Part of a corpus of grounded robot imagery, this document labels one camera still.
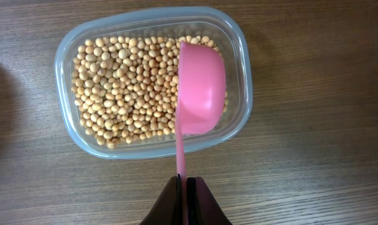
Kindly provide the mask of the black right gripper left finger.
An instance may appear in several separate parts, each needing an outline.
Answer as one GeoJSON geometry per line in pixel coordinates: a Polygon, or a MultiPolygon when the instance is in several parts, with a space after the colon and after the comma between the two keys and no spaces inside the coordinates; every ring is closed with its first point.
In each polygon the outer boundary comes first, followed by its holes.
{"type": "Polygon", "coordinates": [[[140,225],[182,225],[180,175],[171,177],[140,225]]]}

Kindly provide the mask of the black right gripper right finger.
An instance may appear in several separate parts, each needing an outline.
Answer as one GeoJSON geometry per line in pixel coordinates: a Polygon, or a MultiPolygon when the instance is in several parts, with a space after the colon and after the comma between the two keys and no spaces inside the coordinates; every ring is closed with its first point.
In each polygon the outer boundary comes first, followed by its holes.
{"type": "Polygon", "coordinates": [[[189,225],[232,225],[202,177],[187,179],[189,225]]]}

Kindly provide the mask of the pink measuring scoop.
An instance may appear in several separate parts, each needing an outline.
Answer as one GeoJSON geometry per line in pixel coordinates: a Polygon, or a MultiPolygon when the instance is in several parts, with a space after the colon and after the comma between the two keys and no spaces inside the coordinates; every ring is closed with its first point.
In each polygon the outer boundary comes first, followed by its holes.
{"type": "Polygon", "coordinates": [[[182,42],[178,65],[175,138],[183,224],[188,224],[183,136],[205,134],[217,125],[224,107],[225,91],[225,66],[219,53],[211,47],[182,42]]]}

